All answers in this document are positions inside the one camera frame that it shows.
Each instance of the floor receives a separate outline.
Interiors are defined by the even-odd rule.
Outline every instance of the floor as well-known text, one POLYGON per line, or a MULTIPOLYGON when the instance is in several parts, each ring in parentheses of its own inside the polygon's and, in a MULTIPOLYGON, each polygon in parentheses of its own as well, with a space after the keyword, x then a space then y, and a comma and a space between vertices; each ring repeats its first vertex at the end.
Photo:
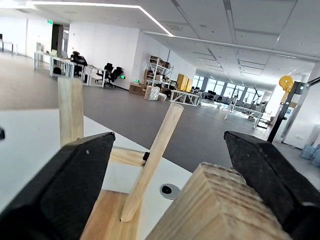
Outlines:
MULTIPOLYGON (((0 110, 58 107, 57 79, 47 71, 34 71, 32 59, 0 53, 0 110)), ((146 101, 120 88, 84 87, 84 114, 123 136, 150 148, 170 105, 146 101)), ((225 109, 184 105, 184 111, 165 150, 164 157, 193 172, 201 162, 231 167, 225 131, 267 138, 266 130, 235 114, 224 120, 225 109)), ((275 144, 279 151, 320 189, 320 170, 299 157, 300 151, 275 144)))

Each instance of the white wall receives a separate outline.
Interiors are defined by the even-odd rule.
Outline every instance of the white wall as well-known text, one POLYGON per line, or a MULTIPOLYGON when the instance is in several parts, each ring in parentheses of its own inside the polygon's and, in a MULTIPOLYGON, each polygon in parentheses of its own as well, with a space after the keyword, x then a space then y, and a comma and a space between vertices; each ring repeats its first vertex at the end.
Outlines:
MULTIPOLYGON (((51 51, 52 25, 46 19, 0 17, 0 34, 21 55, 33 58, 37 42, 44 45, 44 51, 51 51)), ((11 45, 5 44, 4 49, 11 51, 11 45)))
POLYGON ((174 51, 170 52, 168 62, 174 66, 171 76, 172 80, 176 81, 179 74, 187 75, 191 79, 194 78, 197 68, 191 63, 185 61, 182 57, 178 56, 174 51))
MULTIPOLYGON (((15 17, 0 17, 0 34, 3 41, 14 43, 14 51, 26 54, 27 19, 15 17)), ((10 44, 4 44, 4 49, 11 51, 10 44)))
POLYGON ((157 56, 166 61, 168 54, 169 49, 167 47, 142 31, 139 31, 134 55, 132 80, 135 81, 136 79, 139 79, 141 83, 143 82, 150 55, 157 56))
POLYGON ((265 112, 269 114, 271 113, 271 116, 274 117, 278 112, 280 102, 284 94, 285 94, 285 91, 283 90, 283 88, 277 84, 274 88, 274 91, 269 100, 269 103, 265 107, 265 112))
MULTIPOLYGON (((140 31, 134 56, 132 79, 143 81, 150 55, 160 57, 163 61, 167 61, 168 54, 169 48, 140 31)), ((174 51, 170 51, 168 62, 173 65, 172 80, 176 81, 178 74, 184 74, 193 79, 197 69, 174 51)))
POLYGON ((43 51, 51 52, 52 25, 45 19, 28 19, 27 21, 26 55, 34 58, 37 42, 43 45, 43 51))
MULTIPOLYGON (((320 62, 315 64, 308 81, 319 76, 320 62)), ((283 140, 286 144, 302 149, 308 143, 315 126, 320 124, 319 95, 320 84, 318 83, 300 96, 295 109, 295 118, 283 140)))
POLYGON ((77 51, 89 65, 104 68, 107 63, 123 69, 126 79, 118 78, 114 85, 129 89, 139 30, 89 22, 72 22, 67 53, 77 51))

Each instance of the wooden stick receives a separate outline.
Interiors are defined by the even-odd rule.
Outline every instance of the wooden stick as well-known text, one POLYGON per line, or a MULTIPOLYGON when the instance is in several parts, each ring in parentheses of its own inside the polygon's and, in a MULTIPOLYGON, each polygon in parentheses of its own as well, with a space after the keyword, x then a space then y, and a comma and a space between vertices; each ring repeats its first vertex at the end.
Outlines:
POLYGON ((133 189, 124 204, 120 218, 122 222, 131 221, 135 215, 183 110, 184 108, 181 105, 171 103, 151 146, 148 160, 146 161, 140 176, 135 181, 133 189))
POLYGON ((233 170, 201 163, 146 240, 289 240, 233 170))
POLYGON ((60 144, 84 137, 83 84, 81 79, 58 77, 60 144))
POLYGON ((112 163, 129 164, 133 166, 143 167, 146 163, 143 160, 145 153, 132 149, 113 147, 109 161, 112 163))

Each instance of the light wood piece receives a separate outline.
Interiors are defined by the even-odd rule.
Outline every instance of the light wood piece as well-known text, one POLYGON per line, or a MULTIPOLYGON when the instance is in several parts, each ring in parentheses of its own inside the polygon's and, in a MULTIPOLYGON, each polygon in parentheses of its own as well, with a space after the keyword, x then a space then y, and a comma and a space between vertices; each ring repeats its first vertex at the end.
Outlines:
POLYGON ((135 215, 135 212, 144 197, 149 182, 154 175, 168 142, 176 128, 183 109, 184 108, 181 105, 171 103, 151 146, 148 160, 146 161, 139 177, 135 181, 133 189, 124 204, 121 213, 121 221, 129 222, 135 215))
POLYGON ((236 171, 201 163, 146 240, 289 240, 236 171))
POLYGON ((113 147, 109 161, 113 163, 129 164, 133 166, 143 167, 146 163, 146 161, 143 160, 144 155, 145 152, 142 151, 113 147))
POLYGON ((58 77, 60 144, 84 137, 83 84, 81 79, 58 77))
POLYGON ((102 190, 80 239, 135 240, 139 224, 140 207, 138 207, 132 221, 120 221, 120 214, 127 197, 127 193, 102 190))

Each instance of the white table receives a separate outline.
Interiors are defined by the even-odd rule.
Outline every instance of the white table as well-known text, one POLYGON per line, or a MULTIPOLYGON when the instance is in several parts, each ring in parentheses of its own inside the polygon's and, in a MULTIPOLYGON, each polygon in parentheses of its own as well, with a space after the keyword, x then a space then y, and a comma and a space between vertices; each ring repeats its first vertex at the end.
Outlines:
POLYGON ((200 95, 198 94, 193 94, 187 91, 171 90, 170 102, 178 102, 179 104, 197 106, 199 103, 199 100, 200 100, 200 95), (190 103, 186 103, 187 97, 189 98, 190 103))
POLYGON ((39 68, 39 58, 40 56, 47 56, 51 59, 51 55, 49 53, 43 51, 35 51, 34 52, 34 70, 39 68))
POLYGON ((252 110, 252 109, 248 109, 246 107, 243 107, 243 106, 236 106, 234 104, 229 104, 229 107, 228 107, 228 111, 226 112, 225 114, 225 117, 224 117, 224 120, 226 120, 229 116, 229 112, 230 112, 230 109, 232 108, 232 111, 233 109, 241 109, 241 110, 246 110, 247 112, 251 112, 251 113, 255 113, 258 115, 258 117, 256 118, 256 120, 254 121, 254 124, 253 124, 253 129, 255 129, 260 121, 260 118, 262 117, 262 115, 264 114, 263 112, 260 112, 260 111, 255 111, 255 110, 252 110))
MULTIPOLYGON (((6 139, 0 141, 0 212, 28 181, 60 149, 57 109, 0 111, 0 126, 6 139)), ((84 117, 84 136, 110 132, 109 128, 84 117)), ((115 133, 114 146, 148 151, 115 133)), ((141 167, 109 162, 102 188, 129 193, 141 167)), ((160 194, 162 184, 180 189, 191 173, 162 158, 147 188, 141 207, 137 240, 144 240, 172 203, 160 194)))
POLYGON ((2 52, 5 51, 5 44, 9 44, 9 45, 11 45, 12 54, 14 54, 14 43, 13 42, 0 40, 0 43, 2 43, 2 52))
POLYGON ((99 67, 95 67, 95 66, 86 66, 84 68, 84 74, 83 74, 83 77, 82 79, 84 78, 85 74, 88 75, 88 79, 87 79, 87 84, 88 86, 97 86, 97 87, 102 87, 104 88, 105 87, 105 82, 106 82, 106 70, 105 69, 101 69, 99 67), (102 76, 102 84, 95 84, 95 83, 92 83, 92 75, 93 74, 96 74, 97 71, 101 71, 103 73, 103 76, 102 76))
POLYGON ((61 58, 58 56, 51 56, 50 58, 50 77, 54 75, 54 60, 59 61, 64 64, 65 76, 67 78, 73 78, 75 73, 75 63, 70 61, 69 59, 61 58))

